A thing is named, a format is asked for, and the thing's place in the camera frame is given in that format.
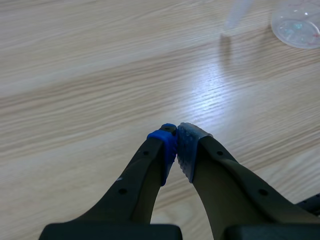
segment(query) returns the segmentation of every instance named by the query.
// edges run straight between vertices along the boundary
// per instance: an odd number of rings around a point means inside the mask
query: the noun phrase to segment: wood grain surface
[[[320,50],[272,33],[275,0],[0,0],[0,239],[78,217],[147,134],[191,122],[292,202],[320,192]],[[177,163],[153,223],[210,240]]]

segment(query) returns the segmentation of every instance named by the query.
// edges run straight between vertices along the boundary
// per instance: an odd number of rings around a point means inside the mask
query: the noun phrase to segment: mounting hole
[[[258,191],[262,196],[267,196],[269,193],[264,189],[259,189]]]
[[[119,189],[119,191],[118,191],[121,195],[124,195],[124,194],[126,194],[128,191],[127,191],[127,189],[125,189],[125,188],[121,188],[121,189]]]

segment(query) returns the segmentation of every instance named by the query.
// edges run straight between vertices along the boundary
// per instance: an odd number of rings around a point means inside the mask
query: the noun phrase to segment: textured grip pad
[[[195,171],[198,141],[210,133],[191,123],[182,122],[178,126],[178,163],[183,173],[192,183]]]

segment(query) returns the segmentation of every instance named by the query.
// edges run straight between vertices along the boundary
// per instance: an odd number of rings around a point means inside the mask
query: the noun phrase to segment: light wood tabletop
[[[0,239],[92,207],[147,134],[198,125],[296,203],[320,192],[320,50],[272,33],[275,0],[0,0]],[[176,162],[153,223],[209,240]]]

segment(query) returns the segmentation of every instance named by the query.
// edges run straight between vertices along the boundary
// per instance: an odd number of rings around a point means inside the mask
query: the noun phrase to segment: clear plastic cup
[[[320,47],[320,0],[281,2],[272,14],[272,31],[285,44],[296,48]]]

